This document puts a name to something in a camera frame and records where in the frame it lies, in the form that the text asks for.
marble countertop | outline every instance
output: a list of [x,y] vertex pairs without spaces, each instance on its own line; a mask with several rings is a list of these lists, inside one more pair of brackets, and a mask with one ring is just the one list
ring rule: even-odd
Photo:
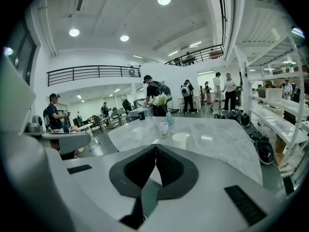
[[[146,117],[135,120],[108,133],[119,151],[126,151],[142,145],[162,144],[174,146],[172,136],[183,132],[187,135],[186,149],[201,155],[220,159],[229,163],[254,181],[263,184],[260,162],[245,130],[234,120],[212,118],[175,117],[169,126],[169,135],[162,137],[157,124],[165,117]],[[134,137],[133,129],[141,127],[142,139]],[[158,173],[153,179],[161,182]]]

